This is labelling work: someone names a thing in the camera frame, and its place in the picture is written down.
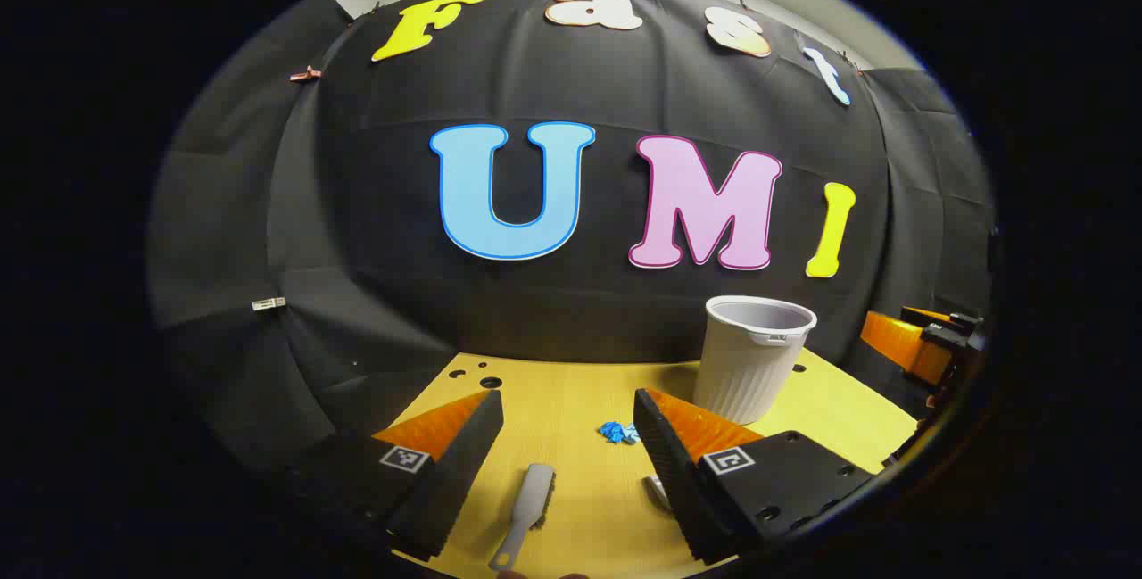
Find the white ribbed garbage bin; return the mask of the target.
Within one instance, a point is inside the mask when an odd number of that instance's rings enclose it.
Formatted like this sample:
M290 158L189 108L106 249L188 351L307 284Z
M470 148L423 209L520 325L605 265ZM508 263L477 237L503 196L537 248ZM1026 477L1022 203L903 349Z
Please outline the white ribbed garbage bin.
M721 295L706 301L693 404L749 425L774 405L817 315L793 301Z

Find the small grey broom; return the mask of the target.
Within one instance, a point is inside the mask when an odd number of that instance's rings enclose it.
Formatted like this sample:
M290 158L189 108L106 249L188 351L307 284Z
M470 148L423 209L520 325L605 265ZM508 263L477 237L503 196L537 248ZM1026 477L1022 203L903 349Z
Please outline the small grey broom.
M555 469L547 464L531 464L525 479L518 485L518 493L510 509L509 530L502 538L488 566L496 572L510 571L517 563L518 553L525 545L526 534L542 526L542 518L550 500Z

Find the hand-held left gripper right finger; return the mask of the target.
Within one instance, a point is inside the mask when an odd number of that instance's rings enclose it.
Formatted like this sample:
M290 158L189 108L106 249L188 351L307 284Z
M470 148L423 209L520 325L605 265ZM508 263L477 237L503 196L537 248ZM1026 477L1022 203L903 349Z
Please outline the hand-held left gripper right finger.
M633 423L691 554L766 558L833 518L872 474L797 431L758 435L652 388Z

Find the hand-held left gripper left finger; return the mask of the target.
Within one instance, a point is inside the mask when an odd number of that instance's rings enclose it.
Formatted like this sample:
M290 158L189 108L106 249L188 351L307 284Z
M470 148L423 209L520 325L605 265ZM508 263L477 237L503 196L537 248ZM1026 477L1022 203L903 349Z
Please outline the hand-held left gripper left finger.
M501 429L501 393L482 391L371 435L335 434L293 459L293 497L359 542L428 562Z

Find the yellow wooden desktop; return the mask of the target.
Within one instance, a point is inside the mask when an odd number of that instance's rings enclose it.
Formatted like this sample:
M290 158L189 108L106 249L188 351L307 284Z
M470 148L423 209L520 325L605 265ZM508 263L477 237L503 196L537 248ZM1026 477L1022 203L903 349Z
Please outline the yellow wooden desktop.
M916 419L849 373L803 349L774 407L748 427L799 431L869 473L910 436ZM421 566L458 579L494 579L488 566L509 530L530 464L556 472L542 529L525 538L515 570L531 579L681 579L701 574L679 526L645 484L654 474L641 444L608 443L600 425L633 423L633 393L654 388L690 400L695 362L586 364L458 354L393 424L502 381L502 429L481 466L440 556Z

